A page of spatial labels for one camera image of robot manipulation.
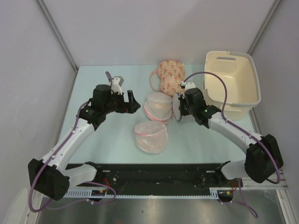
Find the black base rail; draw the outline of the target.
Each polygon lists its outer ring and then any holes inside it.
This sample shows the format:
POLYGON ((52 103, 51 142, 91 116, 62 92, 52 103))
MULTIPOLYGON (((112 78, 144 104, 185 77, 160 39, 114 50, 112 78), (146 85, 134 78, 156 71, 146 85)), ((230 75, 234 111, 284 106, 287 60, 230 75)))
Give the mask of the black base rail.
POLYGON ((205 164, 101 164, 102 171, 93 180, 120 188, 165 189, 188 187, 233 188, 238 180, 228 180, 218 169, 219 163, 205 164))

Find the right aluminium frame post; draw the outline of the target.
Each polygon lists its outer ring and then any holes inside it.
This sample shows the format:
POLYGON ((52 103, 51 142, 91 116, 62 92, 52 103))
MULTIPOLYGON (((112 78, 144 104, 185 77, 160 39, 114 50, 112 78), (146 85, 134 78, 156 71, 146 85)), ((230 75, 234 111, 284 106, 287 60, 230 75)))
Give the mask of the right aluminium frame post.
POLYGON ((274 0, 270 9, 268 10, 266 17, 264 18, 257 34, 255 35, 249 49, 247 50, 247 54, 252 55, 258 46, 259 42, 261 41, 263 35, 265 34, 268 26, 271 24, 272 20, 274 19, 276 13, 278 12, 279 8, 281 7, 283 0, 274 0))

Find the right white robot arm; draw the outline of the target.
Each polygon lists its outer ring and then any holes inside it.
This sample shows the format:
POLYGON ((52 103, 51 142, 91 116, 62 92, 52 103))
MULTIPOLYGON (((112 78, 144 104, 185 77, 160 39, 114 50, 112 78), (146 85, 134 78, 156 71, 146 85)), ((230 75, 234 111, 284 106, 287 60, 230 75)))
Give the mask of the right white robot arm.
POLYGON ((176 120, 191 115, 195 122, 216 131, 238 146, 245 154, 240 161, 227 161, 218 168, 215 181, 220 187, 227 187, 235 178, 249 177, 257 183, 263 183, 272 174, 279 175, 283 166, 282 156, 274 136, 262 136, 238 126, 223 118, 223 111, 214 105, 207 105, 203 93, 198 88, 175 94, 172 108, 176 120))

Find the cream plastic basket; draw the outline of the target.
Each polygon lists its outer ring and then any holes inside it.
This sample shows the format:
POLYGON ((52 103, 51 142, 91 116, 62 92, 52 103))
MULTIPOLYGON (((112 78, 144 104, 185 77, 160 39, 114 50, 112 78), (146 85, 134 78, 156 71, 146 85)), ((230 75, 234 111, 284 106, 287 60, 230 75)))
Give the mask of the cream plastic basket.
POLYGON ((246 53, 210 51, 205 71, 219 76, 227 88, 224 114, 231 120, 243 119, 261 101, 260 84, 252 57, 246 53))

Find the pink mesh bag front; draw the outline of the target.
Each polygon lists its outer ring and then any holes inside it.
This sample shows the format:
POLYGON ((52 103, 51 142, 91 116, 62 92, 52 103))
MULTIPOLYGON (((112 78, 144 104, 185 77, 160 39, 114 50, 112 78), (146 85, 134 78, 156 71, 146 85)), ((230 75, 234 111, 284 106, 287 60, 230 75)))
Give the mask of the pink mesh bag front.
POLYGON ((160 121, 145 121, 134 127, 136 145, 148 154, 159 154, 165 150, 169 137, 167 127, 160 121))

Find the pink mesh bag middle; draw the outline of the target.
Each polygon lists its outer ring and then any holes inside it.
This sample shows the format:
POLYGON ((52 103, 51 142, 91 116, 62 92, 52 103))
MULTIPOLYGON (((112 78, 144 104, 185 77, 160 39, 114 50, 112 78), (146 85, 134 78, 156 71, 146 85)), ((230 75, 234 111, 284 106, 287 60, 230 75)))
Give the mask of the pink mesh bag middle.
POLYGON ((149 119, 167 124, 172 118, 172 97, 162 92, 153 92, 147 96, 144 111, 149 119))

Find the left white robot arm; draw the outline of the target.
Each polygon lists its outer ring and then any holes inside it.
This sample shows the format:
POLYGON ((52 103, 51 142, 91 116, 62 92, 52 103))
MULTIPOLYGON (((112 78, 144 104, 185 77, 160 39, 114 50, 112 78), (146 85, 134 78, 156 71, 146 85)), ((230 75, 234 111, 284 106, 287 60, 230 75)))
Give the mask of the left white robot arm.
POLYGON ((92 98, 79 107, 74 124, 62 140, 42 159, 32 159, 29 162, 30 194, 36 190, 58 201, 74 186, 85 182, 95 187, 102 184, 103 174, 95 163, 86 162, 71 169, 67 169, 67 165, 83 142, 106 120, 108 114, 134 114, 141 107, 132 90, 128 90, 127 94, 128 101, 125 101, 123 93, 107 84, 95 87, 92 98))

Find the left aluminium frame post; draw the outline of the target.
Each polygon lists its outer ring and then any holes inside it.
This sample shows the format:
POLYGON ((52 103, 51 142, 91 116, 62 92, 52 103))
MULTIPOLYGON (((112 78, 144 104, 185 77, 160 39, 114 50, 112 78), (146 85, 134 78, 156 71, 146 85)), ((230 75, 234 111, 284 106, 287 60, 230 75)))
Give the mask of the left aluminium frame post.
POLYGON ((65 43, 52 15, 50 14, 50 11, 48 10, 45 2, 43 0, 35 0, 35 3, 37 4, 42 16, 44 17, 46 23, 48 24, 54 38, 56 39, 59 47, 61 48, 62 52, 67 58, 68 63, 72 67, 75 73, 78 72, 78 66, 75 63, 75 60, 73 59, 69 48, 67 47, 67 44, 65 43))

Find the pink mesh bag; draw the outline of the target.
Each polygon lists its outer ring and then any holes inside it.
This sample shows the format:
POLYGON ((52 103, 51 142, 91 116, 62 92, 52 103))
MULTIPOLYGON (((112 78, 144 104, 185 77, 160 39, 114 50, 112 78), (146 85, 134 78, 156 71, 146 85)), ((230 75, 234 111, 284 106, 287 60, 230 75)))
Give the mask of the pink mesh bag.
POLYGON ((147 96, 144 111, 149 119, 167 124, 172 118, 172 97, 162 92, 153 92, 147 96))
POLYGON ((136 145, 148 154, 159 154, 165 150, 169 137, 167 127, 160 121, 145 121, 134 127, 136 145))

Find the floral orange laundry bag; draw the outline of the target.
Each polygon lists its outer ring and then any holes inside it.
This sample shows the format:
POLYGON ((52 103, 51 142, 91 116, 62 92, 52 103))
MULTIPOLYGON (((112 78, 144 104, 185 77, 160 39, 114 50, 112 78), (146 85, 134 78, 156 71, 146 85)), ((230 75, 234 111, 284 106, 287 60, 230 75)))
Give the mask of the floral orange laundry bag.
POLYGON ((175 93, 182 93, 181 84, 185 80, 185 65, 177 60, 164 60, 149 78, 149 84, 153 91, 161 91, 173 97, 175 93), (160 78, 160 89, 156 89, 152 84, 153 76, 157 74, 160 78))

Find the aluminium frame post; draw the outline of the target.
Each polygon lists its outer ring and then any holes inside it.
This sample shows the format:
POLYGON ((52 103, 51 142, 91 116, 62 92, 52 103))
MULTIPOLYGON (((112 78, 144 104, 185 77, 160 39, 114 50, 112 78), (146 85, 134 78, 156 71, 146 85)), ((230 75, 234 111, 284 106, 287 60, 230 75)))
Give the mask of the aluminium frame post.
POLYGON ((249 49, 247 50, 247 54, 252 55, 258 46, 259 42, 261 41, 263 35, 265 34, 268 26, 271 24, 272 20, 274 19, 276 13, 278 12, 279 8, 281 7, 283 0, 274 0, 270 9, 268 10, 266 17, 264 18, 257 34, 255 35, 249 49))
POLYGON ((50 14, 50 11, 48 10, 45 2, 43 0, 35 0, 35 3, 37 4, 42 16, 44 17, 46 23, 48 24, 54 38, 56 39, 59 47, 61 48, 62 52, 67 58, 68 63, 72 67, 75 73, 78 72, 78 66, 75 63, 75 60, 73 59, 69 48, 67 47, 67 44, 65 43, 52 15, 50 14))

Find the grey trimmed mesh laundry bag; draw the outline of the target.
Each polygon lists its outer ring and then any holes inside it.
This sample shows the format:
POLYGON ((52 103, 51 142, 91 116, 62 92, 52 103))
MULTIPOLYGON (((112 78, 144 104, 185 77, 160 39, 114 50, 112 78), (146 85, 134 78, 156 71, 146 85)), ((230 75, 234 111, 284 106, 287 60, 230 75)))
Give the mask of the grey trimmed mesh laundry bag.
POLYGON ((173 96, 172 110, 174 117, 178 122, 180 122, 184 116, 188 115, 188 111, 186 109, 186 100, 183 94, 176 93, 173 96))

